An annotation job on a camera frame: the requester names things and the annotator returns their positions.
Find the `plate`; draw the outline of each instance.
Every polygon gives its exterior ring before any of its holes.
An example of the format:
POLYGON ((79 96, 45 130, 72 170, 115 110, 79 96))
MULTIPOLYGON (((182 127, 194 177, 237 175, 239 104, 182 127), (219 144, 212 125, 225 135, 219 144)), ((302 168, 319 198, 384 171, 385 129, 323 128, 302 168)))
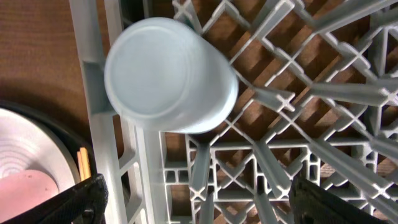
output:
POLYGON ((0 178, 22 170, 49 175, 59 192, 79 182, 75 162, 65 145, 47 127, 0 108, 0 178))

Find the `lattice pattern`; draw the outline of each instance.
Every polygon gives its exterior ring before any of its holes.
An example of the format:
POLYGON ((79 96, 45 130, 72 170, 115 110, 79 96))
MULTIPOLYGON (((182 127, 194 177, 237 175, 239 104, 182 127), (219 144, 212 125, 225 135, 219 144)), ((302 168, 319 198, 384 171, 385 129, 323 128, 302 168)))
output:
POLYGON ((257 208, 262 223, 293 223, 291 213, 285 213, 271 202, 288 201, 291 180, 301 172, 305 177, 320 185, 321 161, 336 170, 322 183, 337 196, 357 207, 373 214, 381 211, 388 219, 398 223, 398 191, 392 187, 398 181, 398 171, 387 177, 376 174, 378 154, 396 162, 398 160, 398 119, 388 127, 381 127, 382 107, 398 105, 398 65, 389 73, 385 72, 387 40, 398 39, 398 7, 389 10, 397 2, 391 0, 350 0, 345 1, 319 19, 314 19, 306 10, 301 0, 268 0, 260 13, 250 24, 240 15, 231 1, 222 0, 210 20, 202 27, 191 0, 183 4, 172 1, 175 8, 174 19, 185 22, 198 34, 205 35, 222 13, 231 16, 242 28, 251 34, 247 42, 231 58, 230 64, 243 53, 249 44, 259 41, 266 50, 284 64, 264 87, 254 86, 236 71, 239 79, 252 89, 254 96, 243 106, 233 119, 225 120, 224 130, 210 142, 200 142, 193 136, 186 135, 187 161, 168 162, 165 165, 167 185, 188 184, 190 189, 193 219, 170 217, 170 223, 197 222, 212 223, 214 209, 220 211, 228 223, 243 223, 250 210, 257 208), (294 11, 313 32, 293 54, 276 47, 267 35, 291 11, 294 11), (331 32, 353 21, 371 15, 371 27, 354 45, 340 42, 331 32), (319 35, 340 55, 341 60, 333 65, 328 73, 318 80, 312 80, 296 61, 305 46, 319 35), (354 67, 366 78, 366 84, 336 84, 330 81, 338 73, 354 67), (288 70, 300 79, 308 88, 303 97, 294 104, 295 93, 268 88, 284 71, 288 70), (319 138, 311 138, 295 122, 303 113, 312 98, 321 98, 332 110, 340 115, 319 138), (342 102, 351 103, 344 106, 342 102), (280 120, 259 141, 253 140, 236 126, 247 108, 257 102, 279 114, 280 120), (278 141, 273 138, 287 128, 294 128, 303 139, 278 141), (334 138, 333 134, 353 128, 360 138, 334 138), (221 143, 219 138, 230 129, 235 130, 246 141, 221 143), (351 148, 351 154, 345 154, 336 147, 351 148), (282 166, 271 149, 285 149, 297 152, 297 157, 282 166), (231 167, 218 159, 216 154, 222 151, 247 151, 244 159, 236 167, 231 167), (241 174, 247 166, 252 172, 252 180, 247 181, 241 174), (217 172, 225 177, 218 180, 217 172), (230 190, 229 186, 239 186, 239 190, 230 190), (242 210, 231 213, 224 206, 225 202, 248 202, 242 210))

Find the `plastic dish rack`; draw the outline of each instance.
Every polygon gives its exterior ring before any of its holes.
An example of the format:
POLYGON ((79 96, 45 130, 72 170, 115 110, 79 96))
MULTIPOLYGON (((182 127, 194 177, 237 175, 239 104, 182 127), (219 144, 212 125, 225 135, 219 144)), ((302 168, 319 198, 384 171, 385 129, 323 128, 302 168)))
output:
MULTIPOLYGON (((382 212, 393 223, 398 223, 398 171, 387 177, 376 174, 378 154, 398 161, 398 119, 389 126, 381 126, 382 107, 398 105, 398 65, 386 73, 387 39, 398 39, 398 0, 349 0, 343 1, 324 16, 314 19, 301 0, 268 0, 250 24, 231 1, 218 1, 211 19, 202 27, 191 0, 170 1, 175 8, 174 19, 189 23, 199 35, 205 34, 222 13, 227 13, 250 33, 250 38, 231 59, 236 60, 254 40, 275 58, 284 62, 279 71, 264 87, 255 87, 238 72, 240 80, 255 94, 233 119, 227 119, 227 127, 210 143, 198 142, 186 135, 187 162, 171 162, 166 158, 164 133, 147 131, 121 119, 124 154, 118 159, 113 128, 116 114, 109 104, 104 89, 103 53, 94 0, 70 0, 75 28, 78 55, 85 86, 90 119, 91 136, 97 170, 105 176, 109 201, 105 217, 107 223, 213 223, 218 210, 228 223, 244 223, 248 212, 256 207, 261 223, 293 223, 291 213, 285 213, 271 202, 288 201, 292 178, 299 172, 308 180, 320 185, 321 161, 336 170, 322 187, 349 203, 373 214, 382 212), (289 55, 267 39, 268 33, 290 12, 296 13, 313 33, 305 39, 296 52, 289 55), (354 45, 340 42, 331 32, 365 16, 371 17, 370 29, 354 45), (328 73, 313 81, 296 61, 315 36, 320 36, 340 55, 328 73), (366 78, 366 84, 331 83, 339 72, 354 67, 366 78), (289 70, 308 87, 298 102, 292 104, 295 94, 275 90, 267 85, 284 70, 289 70), (313 98, 321 98, 340 118, 319 138, 311 138, 295 122, 306 104, 313 98), (351 103, 345 107, 339 102, 351 103), (235 124, 248 106, 258 102, 278 113, 280 120, 260 141, 252 140, 235 124), (347 128, 355 129, 360 138, 334 138, 335 133, 347 128), (274 136, 287 128, 294 128, 302 139, 278 141, 274 136), (218 139, 229 129, 245 138, 243 142, 222 143, 218 139), (339 146, 352 148, 351 155, 338 150, 339 146), (282 167, 271 149, 291 148, 299 156, 287 167, 282 167), (247 156, 235 168, 217 159, 219 151, 247 151, 247 156), (245 182, 240 174, 246 164, 252 165, 253 183, 245 182), (221 169, 226 178, 218 181, 216 171, 221 169), (128 172, 131 196, 124 202, 121 176, 128 172), (349 188, 339 186, 349 183, 349 188), (235 184, 241 190, 226 190, 235 184), (170 186, 188 185, 192 217, 172 216, 170 186), (224 202, 248 202, 244 208, 231 213, 224 202)), ((151 16, 152 2, 143 1, 146 17, 151 16)), ((111 44, 123 30, 120 2, 106 0, 106 17, 111 44)))

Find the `chopsticks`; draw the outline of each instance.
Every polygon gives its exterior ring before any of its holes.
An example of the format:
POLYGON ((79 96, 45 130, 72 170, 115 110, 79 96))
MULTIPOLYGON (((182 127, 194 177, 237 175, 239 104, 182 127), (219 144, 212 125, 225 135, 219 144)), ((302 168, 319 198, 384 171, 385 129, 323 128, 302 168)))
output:
POLYGON ((85 147, 81 147, 80 151, 77 152, 77 160, 79 165, 80 181, 90 178, 90 163, 88 162, 88 153, 85 147))

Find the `brown wooden surface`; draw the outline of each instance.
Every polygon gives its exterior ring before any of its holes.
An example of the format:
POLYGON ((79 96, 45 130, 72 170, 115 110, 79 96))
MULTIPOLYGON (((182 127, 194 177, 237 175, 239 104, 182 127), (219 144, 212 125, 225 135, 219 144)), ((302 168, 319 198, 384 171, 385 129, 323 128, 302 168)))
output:
MULTIPOLYGON (((170 1, 154 0, 156 16, 171 17, 174 10, 170 1)), ((265 0, 235 0, 234 4, 242 15, 251 22, 260 10, 265 0)), ((333 9, 341 1, 306 0, 307 10, 314 17, 333 9)), ((109 50, 106 19, 103 1, 97 1, 98 17, 103 37, 105 53, 109 50)), ((194 0, 195 8, 202 24, 211 16, 217 6, 214 0, 194 0)), ((346 27, 338 29, 334 34, 340 40, 354 43, 368 29, 369 18, 365 17, 346 27)), ((278 47, 288 53, 297 50, 300 43, 311 33, 298 16, 291 12, 268 36, 278 47)), ((226 57, 231 56, 248 39, 249 34, 240 28, 228 15, 223 14, 219 21, 205 36, 209 42, 223 52, 226 57)), ((307 75, 319 80, 340 57, 325 41, 315 37, 300 54, 297 61, 303 66, 307 75)), ((387 68, 392 68, 398 62, 397 42, 389 43, 387 68)), ((267 79, 279 68, 281 62, 275 59, 259 42, 253 42, 247 50, 235 61, 234 66, 249 81, 257 86, 263 85, 267 79)), ((335 77, 333 82, 363 83, 363 77, 349 68, 335 77)), ((294 102, 307 91, 290 72, 284 72, 271 83, 271 87, 285 89, 296 93, 294 102)), ((233 114, 252 97, 253 92, 241 85, 239 98, 233 114)), ((0 100, 10 100, 31 106, 39 111, 65 123, 85 139, 90 140, 90 129, 83 92, 83 84, 78 63, 75 36, 68 0, 2 0, 0 1, 0 100)), ((397 108, 386 107, 383 124, 388 124, 397 117, 397 108)), ((332 124, 338 115, 318 99, 314 99, 307 106, 305 112, 297 120, 298 124, 313 137, 332 124)), ((252 138, 259 139, 266 131, 275 125, 277 115, 258 104, 253 104, 238 121, 239 128, 247 132, 252 138)), ((220 129, 198 136, 203 141, 211 139, 220 129)), ((354 134, 348 130, 343 135, 354 134)), ((288 129, 279 139, 300 137, 293 129, 288 129)), ((185 160, 185 142, 182 135, 166 134, 168 158, 173 161, 185 160)), ((237 141, 242 139, 234 131, 229 131, 220 141, 237 141)), ((295 157, 291 150, 275 152, 284 165, 289 164, 295 157)), ((217 155, 231 166, 236 166, 244 154, 221 153, 217 155)), ((387 175, 395 166, 383 157, 379 160, 379 174, 387 175)), ((328 177, 334 170, 325 164, 322 167, 322 177, 328 177)), ((190 213, 188 196, 189 190, 185 186, 172 189, 175 215, 190 213)), ((233 203, 228 210, 235 213, 242 204, 233 203)), ((250 212, 250 223, 257 223, 255 209, 250 212)), ((217 223, 225 223, 216 212, 217 223)))

